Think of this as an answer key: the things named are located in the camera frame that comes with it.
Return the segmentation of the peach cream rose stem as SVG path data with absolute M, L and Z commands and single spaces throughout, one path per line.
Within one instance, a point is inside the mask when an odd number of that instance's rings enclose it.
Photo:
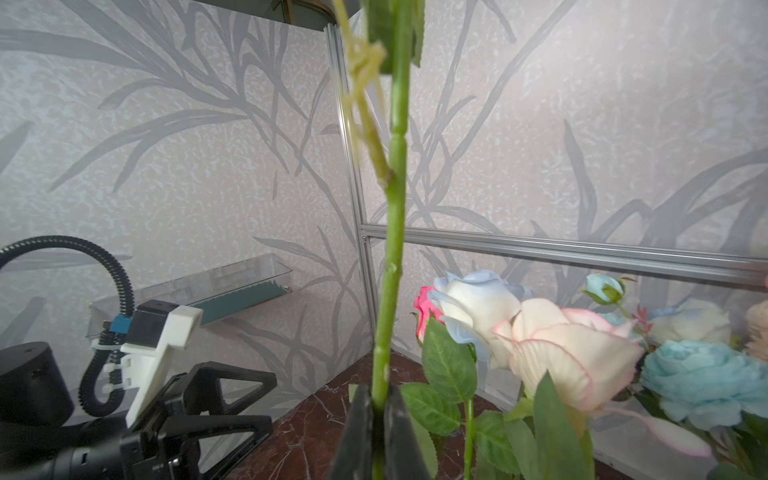
M 345 124 L 350 127 L 352 152 L 364 147 L 387 201 L 385 269 L 376 319 L 371 381 L 372 438 L 370 466 L 373 479 L 385 477 L 385 408 L 389 404 L 390 349 L 403 273 L 411 67 L 418 67 L 424 36 L 423 1 L 364 1 L 362 37 L 354 34 L 342 1 L 335 1 L 345 44 L 351 88 L 341 96 Z M 381 77 L 391 77 L 389 148 L 383 147 L 379 127 L 366 99 L 373 87 L 383 99 Z

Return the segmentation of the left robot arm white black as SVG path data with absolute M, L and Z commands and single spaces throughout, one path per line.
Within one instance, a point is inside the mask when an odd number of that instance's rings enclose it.
M 275 389 L 271 372 L 218 362 L 172 374 L 203 313 L 150 300 L 136 304 L 129 277 L 102 247 L 49 235 L 4 247 L 3 263 L 43 249 L 69 249 L 113 279 L 119 314 L 94 343 L 76 397 L 50 346 L 1 352 L 1 475 L 5 479 L 222 479 L 272 433 L 248 408 Z

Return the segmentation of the blue white rose stem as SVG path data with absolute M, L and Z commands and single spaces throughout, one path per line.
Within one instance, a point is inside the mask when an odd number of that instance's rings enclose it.
M 649 339 L 656 346 L 666 341 L 729 344 L 732 336 L 729 314 L 713 302 L 693 297 L 650 311 L 647 319 Z

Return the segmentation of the cream white rose stem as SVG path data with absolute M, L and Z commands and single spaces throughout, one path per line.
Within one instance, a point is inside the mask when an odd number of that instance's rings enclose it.
M 509 292 L 474 301 L 466 308 L 488 350 L 491 366 L 508 369 L 529 392 L 550 379 L 570 412 L 575 434 L 586 433 L 586 416 L 628 386 L 644 349 L 629 338 L 631 326 L 613 326 L 583 309 L 563 309 Z

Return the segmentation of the clear plastic wall shelf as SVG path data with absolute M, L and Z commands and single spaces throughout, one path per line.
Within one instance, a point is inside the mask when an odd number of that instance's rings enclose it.
M 273 253 L 137 288 L 136 307 L 150 300 L 201 309 L 207 326 L 292 291 L 292 269 Z

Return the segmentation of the light blue white rose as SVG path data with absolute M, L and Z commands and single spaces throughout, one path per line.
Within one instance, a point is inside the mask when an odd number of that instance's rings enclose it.
M 482 369 L 510 369 L 493 328 L 513 320 L 529 297 L 526 288 L 488 270 L 448 273 L 414 297 L 415 339 L 426 381 L 405 386 L 404 397 L 417 424 L 435 439 L 463 432 L 466 479 L 473 474 L 478 442 L 501 423 L 498 413 L 478 414 L 475 401 Z

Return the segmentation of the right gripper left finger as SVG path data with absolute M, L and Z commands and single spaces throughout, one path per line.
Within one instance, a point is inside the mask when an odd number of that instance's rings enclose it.
M 365 384 L 358 385 L 333 459 L 330 480 L 372 478 L 373 426 L 370 388 Z

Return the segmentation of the horizontal aluminium frame bar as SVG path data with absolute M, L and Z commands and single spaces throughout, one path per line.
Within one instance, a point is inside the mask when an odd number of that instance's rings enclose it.
M 405 229 L 404 241 L 409 244 L 488 255 L 598 267 L 747 288 L 762 288 L 767 280 L 765 258 L 722 253 L 416 227 Z

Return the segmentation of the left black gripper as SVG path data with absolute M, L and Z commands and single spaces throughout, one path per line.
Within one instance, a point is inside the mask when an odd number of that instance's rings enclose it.
M 172 376 L 121 438 L 125 477 L 225 479 L 273 432 L 269 416 L 237 414 L 276 387 L 274 373 L 218 362 Z

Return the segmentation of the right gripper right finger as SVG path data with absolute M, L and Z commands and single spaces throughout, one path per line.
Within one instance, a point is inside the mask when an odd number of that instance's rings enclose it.
M 396 385 L 389 385 L 383 425 L 384 478 L 388 480 L 430 479 L 409 411 Z

